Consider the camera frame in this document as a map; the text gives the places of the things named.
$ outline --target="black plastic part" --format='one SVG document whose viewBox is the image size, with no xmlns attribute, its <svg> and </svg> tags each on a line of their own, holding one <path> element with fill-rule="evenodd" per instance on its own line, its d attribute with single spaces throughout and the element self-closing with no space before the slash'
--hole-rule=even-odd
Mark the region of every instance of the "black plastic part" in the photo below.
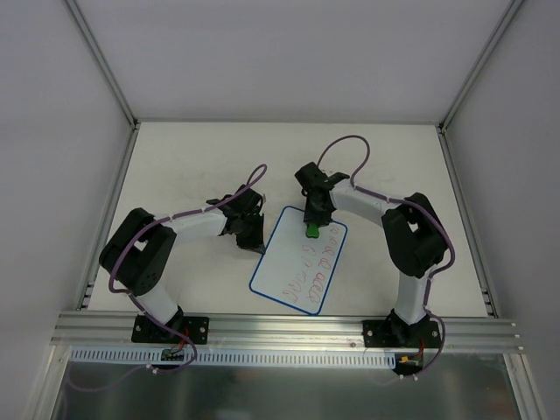
<svg viewBox="0 0 560 420">
<path fill-rule="evenodd" d="M 210 319 L 207 317 L 189 317 L 181 315 L 180 318 L 173 317 L 167 323 L 175 331 L 185 333 L 188 331 L 188 338 L 196 345 L 204 345 L 208 340 L 208 327 Z M 130 340 L 133 343 L 160 343 L 160 344 L 177 344 L 181 339 L 165 330 L 162 330 L 157 325 L 153 324 L 144 315 L 138 315 L 134 321 L 134 328 L 132 329 L 132 337 Z"/>
<path fill-rule="evenodd" d="M 329 192 L 342 179 L 350 177 L 342 172 L 327 177 L 315 162 L 303 166 L 295 176 L 306 197 L 304 223 L 307 226 L 315 224 L 318 228 L 328 226 L 333 221 L 332 215 L 336 210 Z"/>
<path fill-rule="evenodd" d="M 415 192 L 406 200 L 417 203 L 439 222 L 425 195 Z M 402 204 L 390 209 L 381 221 L 391 260 L 407 276 L 420 278 L 426 270 L 444 259 L 447 250 L 444 237 L 414 207 Z M 412 230 L 411 225 L 417 225 L 417 229 Z"/>
<path fill-rule="evenodd" d="M 110 273 L 134 235 L 153 221 L 153 214 L 143 208 L 132 210 L 101 252 L 99 264 Z M 132 247 L 124 257 L 116 279 L 135 296 L 148 293 L 164 272 L 176 236 L 170 227 L 158 225 L 150 229 L 140 237 L 140 242 L 146 242 L 144 248 Z"/>
<path fill-rule="evenodd" d="M 185 349 L 172 353 L 170 348 L 161 352 L 161 361 L 183 361 L 185 359 Z"/>
<path fill-rule="evenodd" d="M 414 375 L 417 374 L 418 372 L 420 372 L 424 366 L 422 365 L 412 365 L 412 364 L 408 364 L 408 363 L 399 363 L 399 359 L 403 356 L 406 356 L 406 354 L 402 353 L 402 354 L 395 354 L 395 358 L 397 360 L 395 368 L 393 369 L 393 372 L 395 372 L 397 375 L 402 375 L 402 376 L 410 376 L 410 375 Z"/>
<path fill-rule="evenodd" d="M 223 199 L 210 199 L 206 203 L 214 205 L 229 197 L 231 195 L 226 195 Z M 264 216 L 260 214 L 262 207 L 263 196 L 250 188 L 225 206 L 221 206 L 220 210 L 227 217 L 226 226 L 221 234 L 235 235 L 240 249 L 264 254 Z"/>
<path fill-rule="evenodd" d="M 394 311 L 383 320 L 362 321 L 364 346 L 379 348 L 417 348 L 423 341 L 425 348 L 439 348 L 439 325 L 426 315 L 419 322 L 407 325 Z"/>
</svg>

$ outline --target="green block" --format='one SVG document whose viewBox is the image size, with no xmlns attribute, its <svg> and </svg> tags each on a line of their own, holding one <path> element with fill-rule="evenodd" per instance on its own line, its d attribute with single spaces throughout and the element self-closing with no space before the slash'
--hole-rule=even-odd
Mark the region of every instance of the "green block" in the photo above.
<svg viewBox="0 0 560 420">
<path fill-rule="evenodd" d="M 314 239 L 319 238 L 319 227 L 315 223 L 310 223 L 309 225 L 307 225 L 305 236 Z"/>
</svg>

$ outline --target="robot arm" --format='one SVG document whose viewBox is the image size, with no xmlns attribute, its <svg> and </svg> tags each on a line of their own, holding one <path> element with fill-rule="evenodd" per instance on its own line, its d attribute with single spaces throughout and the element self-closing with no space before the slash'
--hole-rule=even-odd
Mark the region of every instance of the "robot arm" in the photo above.
<svg viewBox="0 0 560 420">
<path fill-rule="evenodd" d="M 172 330 L 184 331 L 183 311 L 160 283 L 172 249 L 206 236 L 235 235 L 239 248 L 264 254 L 262 203 L 263 197 L 248 189 L 217 209 L 151 228 L 126 255 L 116 279 L 153 318 Z M 142 208 L 132 210 L 101 252 L 100 265 L 111 272 L 130 240 L 154 220 L 155 216 Z"/>
<path fill-rule="evenodd" d="M 405 346 L 418 329 L 429 321 L 424 309 L 428 275 L 441 263 L 447 250 L 445 238 L 412 206 L 395 204 L 357 191 L 349 177 L 336 172 L 330 177 L 311 162 L 296 173 L 306 197 L 304 223 L 308 237 L 319 237 L 319 228 L 332 221 L 332 213 L 345 210 L 380 226 L 391 260 L 400 271 L 398 298 L 379 332 Z M 423 207 L 436 221 L 428 199 L 415 193 L 405 199 Z"/>
</svg>

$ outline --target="glass panel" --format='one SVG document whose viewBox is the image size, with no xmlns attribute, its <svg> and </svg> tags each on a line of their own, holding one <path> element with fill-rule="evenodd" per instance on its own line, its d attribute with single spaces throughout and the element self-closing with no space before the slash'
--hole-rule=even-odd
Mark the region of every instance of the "glass panel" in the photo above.
<svg viewBox="0 0 560 420">
<path fill-rule="evenodd" d="M 75 363 L 72 377 L 93 387 L 128 369 Z M 193 366 L 159 376 L 142 371 L 101 393 L 67 389 L 66 419 L 519 418 L 501 356 L 446 354 L 418 381 L 395 378 L 390 371 L 338 368 Z M 62 418 L 61 409 L 54 418 Z"/>
</svg>

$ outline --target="gray wall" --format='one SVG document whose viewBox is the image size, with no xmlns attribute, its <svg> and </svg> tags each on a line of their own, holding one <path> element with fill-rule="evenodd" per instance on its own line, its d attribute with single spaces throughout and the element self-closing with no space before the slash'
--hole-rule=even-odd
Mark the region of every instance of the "gray wall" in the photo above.
<svg viewBox="0 0 560 420">
<path fill-rule="evenodd" d="M 77 293 L 128 126 L 60 0 L 0 2 L 0 417 Z"/>
<path fill-rule="evenodd" d="M 501 315 L 519 320 L 560 418 L 560 3 L 530 0 L 451 124 L 453 155 Z"/>
<path fill-rule="evenodd" d="M 433 122 L 509 0 L 80 0 L 139 117 Z"/>
</svg>

